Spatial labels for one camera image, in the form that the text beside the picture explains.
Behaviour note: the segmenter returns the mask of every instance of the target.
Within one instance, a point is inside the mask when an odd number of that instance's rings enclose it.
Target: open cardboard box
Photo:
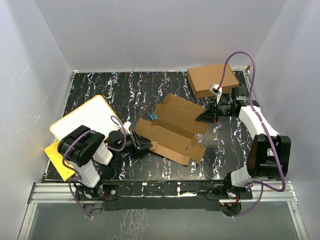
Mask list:
[[[198,142],[196,134],[206,134],[209,124],[196,121],[196,117],[204,110],[202,106],[168,94],[163,103],[155,106],[153,113],[159,119],[140,118],[135,132],[152,142],[152,152],[182,165],[188,165],[190,159],[199,164],[206,148]]]

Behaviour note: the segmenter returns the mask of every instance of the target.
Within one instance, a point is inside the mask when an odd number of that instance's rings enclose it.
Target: white wall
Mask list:
[[[0,1],[0,238],[16,239],[72,71],[33,0]]]
[[[311,240],[319,239],[320,2],[288,1],[256,58],[263,115],[291,138],[289,174]]]
[[[185,70],[239,50],[256,56],[285,0],[35,2],[71,68],[101,72]]]

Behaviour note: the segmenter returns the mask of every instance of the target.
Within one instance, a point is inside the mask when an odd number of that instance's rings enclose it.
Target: black marble surface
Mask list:
[[[170,72],[93,72],[76,73],[66,103],[64,115],[75,110],[96,95],[102,95],[124,123],[135,129],[139,118],[149,120],[155,105],[167,94],[175,94],[206,107],[207,98],[195,99],[186,71]],[[235,72],[245,85],[242,71]],[[249,131],[237,117],[220,118],[212,123],[207,134],[198,134],[206,147],[200,164],[190,161],[188,166],[152,152],[140,157],[120,154],[108,166],[95,164],[103,180],[166,181],[166,180],[221,180],[230,171],[246,164],[252,139]],[[50,162],[43,182],[60,182],[60,175]]]

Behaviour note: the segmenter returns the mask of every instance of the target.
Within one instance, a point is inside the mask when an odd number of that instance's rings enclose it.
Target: brown cardboard box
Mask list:
[[[153,113],[160,119],[140,118],[135,132],[152,142],[152,152],[182,165],[188,165],[190,159],[199,164],[206,148],[198,142],[196,133],[205,134],[209,124],[196,121],[196,117],[204,110],[202,106],[169,94],[163,103],[155,106]]]
[[[186,74],[195,98],[212,97],[214,94],[209,91],[212,84],[219,84],[224,71],[224,63],[189,68]],[[239,82],[231,70],[229,64],[225,69],[222,82],[222,93],[231,93],[232,88],[239,85]]]

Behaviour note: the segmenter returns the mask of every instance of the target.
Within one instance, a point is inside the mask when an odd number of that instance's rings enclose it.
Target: yellow board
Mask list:
[[[54,165],[55,169],[58,171],[62,179],[66,181],[75,174],[75,171],[72,171],[71,169],[63,165],[62,163],[63,156],[58,152],[58,144],[59,144],[59,141],[55,141],[46,149],[44,149],[44,151],[48,155],[49,159],[51,160],[52,164]]]

